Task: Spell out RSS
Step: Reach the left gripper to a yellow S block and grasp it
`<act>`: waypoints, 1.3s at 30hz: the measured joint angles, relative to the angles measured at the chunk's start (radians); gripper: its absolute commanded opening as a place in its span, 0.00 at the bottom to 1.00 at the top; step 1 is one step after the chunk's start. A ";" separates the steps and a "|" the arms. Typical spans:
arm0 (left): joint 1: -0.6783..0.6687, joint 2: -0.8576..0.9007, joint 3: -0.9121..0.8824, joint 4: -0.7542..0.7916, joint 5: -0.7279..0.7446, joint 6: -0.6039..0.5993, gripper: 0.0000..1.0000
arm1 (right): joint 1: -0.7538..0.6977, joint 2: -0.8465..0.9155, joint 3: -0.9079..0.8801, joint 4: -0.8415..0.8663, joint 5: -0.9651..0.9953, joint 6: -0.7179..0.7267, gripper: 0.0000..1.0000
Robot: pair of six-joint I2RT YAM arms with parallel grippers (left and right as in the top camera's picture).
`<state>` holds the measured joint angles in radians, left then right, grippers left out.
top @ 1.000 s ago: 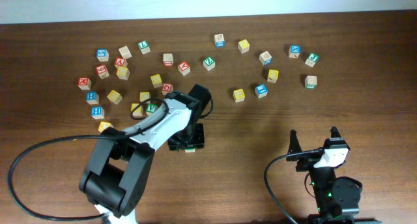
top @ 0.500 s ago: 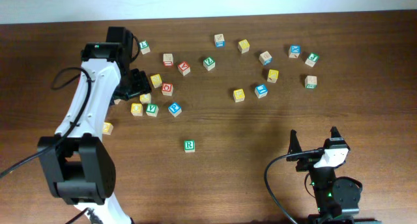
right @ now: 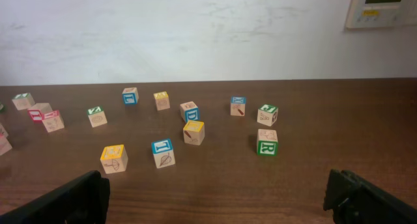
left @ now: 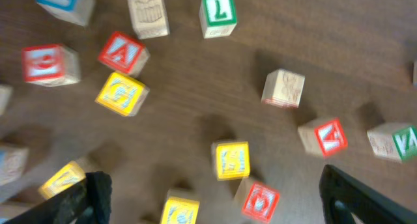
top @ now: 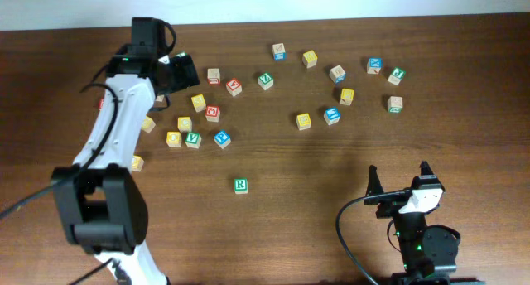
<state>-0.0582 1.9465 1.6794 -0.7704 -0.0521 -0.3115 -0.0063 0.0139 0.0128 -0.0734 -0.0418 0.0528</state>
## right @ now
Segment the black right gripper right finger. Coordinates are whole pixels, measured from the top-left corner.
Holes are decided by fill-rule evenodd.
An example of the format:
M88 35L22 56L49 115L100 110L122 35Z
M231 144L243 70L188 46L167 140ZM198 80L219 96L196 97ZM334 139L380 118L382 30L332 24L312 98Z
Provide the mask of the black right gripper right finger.
M323 210L335 224L416 224L416 209L346 170L330 170Z

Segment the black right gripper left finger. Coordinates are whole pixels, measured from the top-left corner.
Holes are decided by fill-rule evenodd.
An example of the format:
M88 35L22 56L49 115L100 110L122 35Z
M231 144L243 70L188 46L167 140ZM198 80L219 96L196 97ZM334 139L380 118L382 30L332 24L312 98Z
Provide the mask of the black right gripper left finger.
M1 215L1 223L105 223L109 196L109 179L89 171Z

